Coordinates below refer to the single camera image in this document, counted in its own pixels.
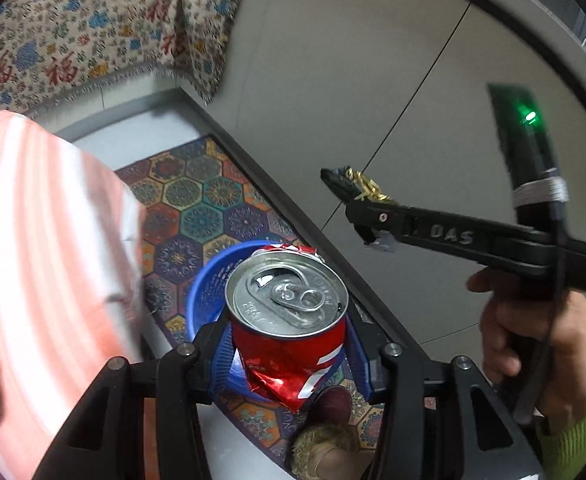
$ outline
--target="green sleeve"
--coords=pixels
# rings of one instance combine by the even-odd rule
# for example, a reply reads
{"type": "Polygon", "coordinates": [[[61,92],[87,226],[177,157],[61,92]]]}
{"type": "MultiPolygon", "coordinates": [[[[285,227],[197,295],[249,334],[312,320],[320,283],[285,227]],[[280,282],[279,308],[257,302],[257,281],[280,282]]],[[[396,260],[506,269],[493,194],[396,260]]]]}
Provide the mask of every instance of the green sleeve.
{"type": "Polygon", "coordinates": [[[586,463],[586,418],[556,435],[537,431],[548,480],[572,480],[586,463]]]}

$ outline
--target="striped cloth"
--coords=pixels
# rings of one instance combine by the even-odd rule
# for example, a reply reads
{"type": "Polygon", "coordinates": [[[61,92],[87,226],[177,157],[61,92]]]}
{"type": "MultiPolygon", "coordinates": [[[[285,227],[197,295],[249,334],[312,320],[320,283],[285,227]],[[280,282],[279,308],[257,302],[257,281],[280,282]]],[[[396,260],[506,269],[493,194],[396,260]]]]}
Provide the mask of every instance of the striped cloth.
{"type": "Polygon", "coordinates": [[[0,472],[28,480],[112,356],[140,359],[144,208],[111,170],[0,112],[0,472]]]}

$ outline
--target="can rim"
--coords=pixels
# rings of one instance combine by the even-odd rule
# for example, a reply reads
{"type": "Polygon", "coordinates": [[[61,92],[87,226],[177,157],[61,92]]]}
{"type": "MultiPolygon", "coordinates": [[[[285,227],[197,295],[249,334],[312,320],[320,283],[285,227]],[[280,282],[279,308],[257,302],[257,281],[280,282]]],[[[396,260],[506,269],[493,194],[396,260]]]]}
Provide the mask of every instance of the can rim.
{"type": "Polygon", "coordinates": [[[262,335],[265,335],[268,337],[272,337],[273,339],[304,339],[307,337],[313,337],[318,334],[327,332],[328,330],[332,329],[332,327],[337,325],[343,319],[343,317],[346,314],[346,310],[349,307],[349,290],[346,288],[346,285],[344,284],[342,279],[337,275],[337,273],[334,270],[332,270],[328,265],[321,262],[317,258],[312,258],[311,256],[308,256],[306,254],[296,253],[294,251],[279,251],[279,250],[278,251],[268,251],[268,252],[265,252],[262,254],[256,254],[255,256],[249,256],[246,260],[243,260],[231,272],[231,275],[228,277],[227,283],[225,283],[225,285],[224,285],[224,296],[225,296],[225,300],[227,301],[228,310],[231,313],[231,315],[233,316],[234,320],[236,320],[237,322],[239,322],[243,326],[247,327],[249,330],[252,330],[253,332],[256,332],[258,334],[262,334],[262,335]],[[305,334],[298,334],[298,335],[273,334],[270,332],[262,331],[262,330],[258,329],[256,326],[249,324],[243,318],[243,316],[241,316],[238,312],[236,312],[237,308],[235,307],[235,305],[233,305],[233,301],[232,301],[233,298],[231,297],[230,290],[229,290],[229,284],[231,283],[231,280],[233,280],[233,276],[236,273],[237,273],[237,275],[242,274],[243,273],[242,271],[244,269],[246,269],[246,267],[248,267],[248,265],[249,265],[249,264],[246,264],[246,265],[244,265],[244,264],[246,262],[249,262],[251,259],[259,258],[260,260],[262,260],[262,259],[266,260],[269,257],[273,257],[275,255],[275,253],[279,253],[279,254],[286,253],[287,256],[291,256],[293,260],[297,260],[299,262],[303,262],[306,264],[309,261],[313,262],[315,265],[314,269],[319,270],[320,272],[325,274],[326,278],[328,278],[329,281],[334,285],[334,287],[337,290],[339,299],[343,300],[343,301],[339,301],[339,304],[341,304],[343,306],[343,308],[342,308],[342,311],[339,312],[339,315],[336,316],[336,318],[331,323],[329,323],[326,326],[323,326],[321,329],[316,330],[315,332],[310,332],[310,333],[305,333],[305,334]]]}

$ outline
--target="aluminum can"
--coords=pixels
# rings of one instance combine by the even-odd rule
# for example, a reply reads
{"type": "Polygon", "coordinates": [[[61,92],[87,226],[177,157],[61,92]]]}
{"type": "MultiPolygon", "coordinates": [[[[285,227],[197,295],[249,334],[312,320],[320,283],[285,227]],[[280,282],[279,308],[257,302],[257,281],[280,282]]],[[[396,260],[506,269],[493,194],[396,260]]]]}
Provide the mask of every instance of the aluminum can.
{"type": "Polygon", "coordinates": [[[341,354],[346,286],[317,258],[268,250],[235,268],[225,294],[251,390],[298,412],[341,354]]]}

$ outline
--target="hexagon tile pattern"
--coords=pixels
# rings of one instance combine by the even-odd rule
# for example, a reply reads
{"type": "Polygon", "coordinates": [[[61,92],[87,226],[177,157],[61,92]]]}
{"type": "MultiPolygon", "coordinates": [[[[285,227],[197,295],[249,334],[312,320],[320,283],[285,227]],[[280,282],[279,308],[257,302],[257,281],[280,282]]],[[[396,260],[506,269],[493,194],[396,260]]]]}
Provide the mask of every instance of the hexagon tile pattern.
{"type": "MultiPolygon", "coordinates": [[[[145,303],[172,346],[185,341],[184,304],[211,258],[245,240],[303,243],[211,137],[116,173],[148,208],[142,246],[145,303]]],[[[346,361],[324,386],[337,384],[353,398],[350,425],[359,447],[374,449],[382,407],[369,406],[357,392],[346,361]]],[[[303,410],[292,413],[234,392],[224,392],[215,403],[246,438],[284,467],[291,439],[306,420],[303,410]]]]}

